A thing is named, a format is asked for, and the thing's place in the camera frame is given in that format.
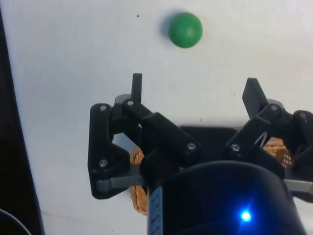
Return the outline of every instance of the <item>black cylindrical housing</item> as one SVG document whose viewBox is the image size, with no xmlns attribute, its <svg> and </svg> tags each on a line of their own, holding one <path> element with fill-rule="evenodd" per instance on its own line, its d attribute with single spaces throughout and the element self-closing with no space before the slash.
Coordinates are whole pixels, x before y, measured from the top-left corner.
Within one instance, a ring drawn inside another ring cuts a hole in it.
<svg viewBox="0 0 313 235">
<path fill-rule="evenodd" d="M 306 235 L 284 182 L 253 164 L 199 164 L 148 191 L 149 235 Z"/>
</svg>

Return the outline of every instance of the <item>white table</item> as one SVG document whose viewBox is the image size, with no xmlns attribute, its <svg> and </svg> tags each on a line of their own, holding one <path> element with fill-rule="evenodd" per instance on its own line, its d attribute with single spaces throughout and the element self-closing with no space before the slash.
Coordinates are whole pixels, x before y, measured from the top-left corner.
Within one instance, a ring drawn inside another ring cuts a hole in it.
<svg viewBox="0 0 313 235">
<path fill-rule="evenodd" d="M 313 111 L 311 0 L 1 0 L 1 10 L 47 235 L 145 234 L 129 194 L 93 199 L 87 171 L 89 109 L 129 93 L 134 72 L 143 103 L 177 124 L 243 124 L 248 77 L 289 112 Z M 190 49 L 164 35 L 182 11 L 203 25 Z M 313 234 L 313 206 L 297 204 Z"/>
</svg>

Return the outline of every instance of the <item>wicker basket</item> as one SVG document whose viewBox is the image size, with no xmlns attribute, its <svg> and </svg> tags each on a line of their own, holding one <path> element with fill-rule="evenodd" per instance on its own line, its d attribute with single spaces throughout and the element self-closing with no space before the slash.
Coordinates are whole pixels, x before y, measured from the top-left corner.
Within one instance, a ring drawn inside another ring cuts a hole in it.
<svg viewBox="0 0 313 235">
<path fill-rule="evenodd" d="M 281 140 L 272 138 L 264 149 L 272 156 L 276 157 L 284 167 L 292 165 L 291 157 Z M 131 162 L 139 164 L 143 158 L 143 153 L 138 148 L 131 155 Z M 147 196 L 142 187 L 131 187 L 131 198 L 136 211 L 147 214 Z"/>
</svg>

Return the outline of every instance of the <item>green ball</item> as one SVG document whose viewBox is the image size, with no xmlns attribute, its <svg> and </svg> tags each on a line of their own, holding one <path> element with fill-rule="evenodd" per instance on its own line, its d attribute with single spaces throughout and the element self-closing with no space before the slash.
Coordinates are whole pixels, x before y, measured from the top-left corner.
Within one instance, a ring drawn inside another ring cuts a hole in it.
<svg viewBox="0 0 313 235">
<path fill-rule="evenodd" d="M 202 36 L 201 21 L 194 14 L 181 13 L 171 20 L 168 35 L 178 47 L 193 47 Z"/>
</svg>

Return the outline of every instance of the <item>white label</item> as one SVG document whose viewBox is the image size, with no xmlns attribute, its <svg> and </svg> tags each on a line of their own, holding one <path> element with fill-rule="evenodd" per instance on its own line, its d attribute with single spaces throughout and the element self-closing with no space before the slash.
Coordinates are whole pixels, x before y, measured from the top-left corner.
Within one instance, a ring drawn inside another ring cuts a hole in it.
<svg viewBox="0 0 313 235">
<path fill-rule="evenodd" d="M 149 198 L 148 235 L 163 235 L 162 187 L 156 188 Z"/>
</svg>

